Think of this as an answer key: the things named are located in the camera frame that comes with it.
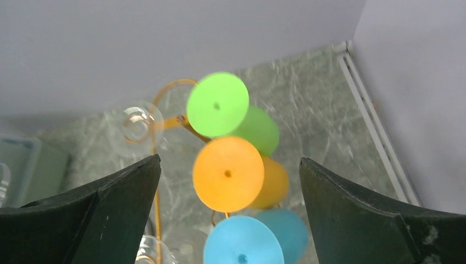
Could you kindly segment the translucent green storage box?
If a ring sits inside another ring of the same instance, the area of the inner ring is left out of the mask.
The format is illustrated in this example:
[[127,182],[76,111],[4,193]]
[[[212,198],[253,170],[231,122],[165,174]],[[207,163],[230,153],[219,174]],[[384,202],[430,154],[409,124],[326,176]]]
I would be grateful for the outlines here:
[[70,155],[33,137],[1,136],[1,208],[60,192]]

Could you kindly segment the orange plastic wine glass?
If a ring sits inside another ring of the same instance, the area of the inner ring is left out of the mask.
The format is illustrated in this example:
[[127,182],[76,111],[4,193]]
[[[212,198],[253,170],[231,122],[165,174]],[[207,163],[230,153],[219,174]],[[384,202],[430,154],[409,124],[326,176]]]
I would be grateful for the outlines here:
[[272,208],[285,199],[290,185],[280,163],[235,136],[207,143],[196,157],[192,179],[199,199],[226,213]]

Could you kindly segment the green plastic wine glass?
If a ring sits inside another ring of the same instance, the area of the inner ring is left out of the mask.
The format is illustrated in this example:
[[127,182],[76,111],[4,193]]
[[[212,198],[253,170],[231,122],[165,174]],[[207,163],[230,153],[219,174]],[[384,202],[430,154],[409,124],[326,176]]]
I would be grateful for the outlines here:
[[235,74],[216,72],[192,89],[186,103],[188,121],[207,138],[237,136],[264,156],[279,144],[279,128],[270,115],[250,103],[246,84]]

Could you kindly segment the clear wine glass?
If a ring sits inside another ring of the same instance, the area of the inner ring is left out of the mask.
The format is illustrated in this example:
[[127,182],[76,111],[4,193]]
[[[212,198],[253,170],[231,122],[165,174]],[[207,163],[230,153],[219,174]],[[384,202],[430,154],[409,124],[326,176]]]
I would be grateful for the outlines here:
[[[123,157],[151,155],[149,121],[161,121],[163,116],[156,107],[149,112],[152,103],[137,101],[129,106],[114,109],[106,114],[107,135],[112,150]],[[163,138],[163,131],[156,131],[156,146]]]
[[199,229],[171,229],[158,239],[143,235],[135,263],[203,263],[207,234]]

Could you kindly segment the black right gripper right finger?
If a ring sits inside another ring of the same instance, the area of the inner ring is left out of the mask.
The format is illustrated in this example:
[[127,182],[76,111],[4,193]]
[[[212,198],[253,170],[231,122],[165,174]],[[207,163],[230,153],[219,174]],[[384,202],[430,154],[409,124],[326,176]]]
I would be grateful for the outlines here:
[[392,199],[307,157],[299,177],[320,263],[465,263],[465,215]]

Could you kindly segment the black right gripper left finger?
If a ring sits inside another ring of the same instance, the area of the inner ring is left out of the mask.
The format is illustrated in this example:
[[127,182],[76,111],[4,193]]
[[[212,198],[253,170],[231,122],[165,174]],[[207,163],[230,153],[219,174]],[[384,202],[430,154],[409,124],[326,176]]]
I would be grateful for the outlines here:
[[161,175],[152,155],[19,208],[1,209],[1,263],[134,263]]

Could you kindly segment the blue plastic wine glass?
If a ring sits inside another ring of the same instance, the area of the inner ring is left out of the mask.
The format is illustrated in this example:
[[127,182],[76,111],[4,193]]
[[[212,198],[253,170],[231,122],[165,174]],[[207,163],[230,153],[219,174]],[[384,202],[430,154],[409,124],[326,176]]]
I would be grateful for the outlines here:
[[297,263],[310,232],[295,212],[284,208],[260,211],[254,217],[232,216],[208,235],[204,263]]

